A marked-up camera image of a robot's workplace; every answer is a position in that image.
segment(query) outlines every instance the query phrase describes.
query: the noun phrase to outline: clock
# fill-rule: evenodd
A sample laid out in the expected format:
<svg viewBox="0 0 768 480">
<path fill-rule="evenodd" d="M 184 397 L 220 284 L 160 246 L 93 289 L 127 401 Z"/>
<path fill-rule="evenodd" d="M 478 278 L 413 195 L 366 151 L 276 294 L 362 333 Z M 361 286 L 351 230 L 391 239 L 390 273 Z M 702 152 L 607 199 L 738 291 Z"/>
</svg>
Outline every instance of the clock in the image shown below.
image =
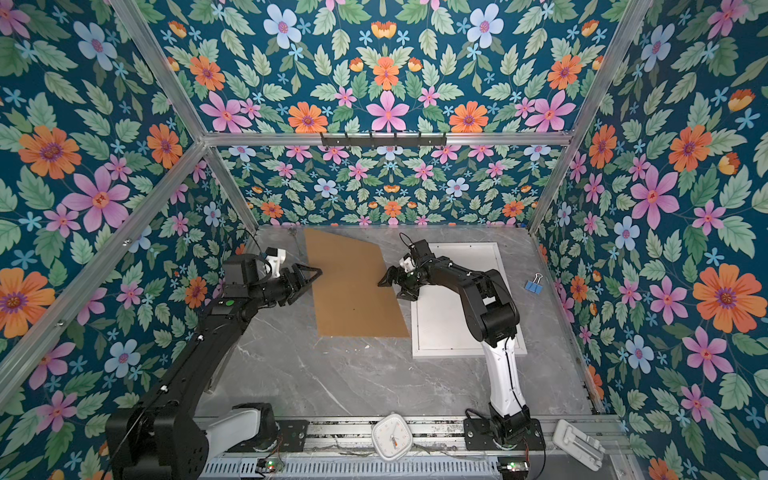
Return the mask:
<svg viewBox="0 0 768 480">
<path fill-rule="evenodd" d="M 413 447 L 413 435 L 406 420 L 393 413 L 373 426 L 373 448 L 385 462 L 392 462 Z"/>
</svg>

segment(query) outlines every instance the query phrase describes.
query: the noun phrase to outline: brown cardboard sheet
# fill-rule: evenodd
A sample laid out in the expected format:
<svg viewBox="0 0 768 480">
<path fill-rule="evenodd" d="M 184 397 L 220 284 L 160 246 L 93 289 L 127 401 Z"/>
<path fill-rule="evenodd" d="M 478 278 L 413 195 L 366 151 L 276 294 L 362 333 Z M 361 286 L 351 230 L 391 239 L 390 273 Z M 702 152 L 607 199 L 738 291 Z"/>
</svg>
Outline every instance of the brown cardboard sheet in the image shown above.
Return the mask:
<svg viewBox="0 0 768 480">
<path fill-rule="evenodd" d="M 393 288 L 376 284 L 386 272 L 378 245 L 311 228 L 304 230 L 320 336 L 409 337 Z"/>
</svg>

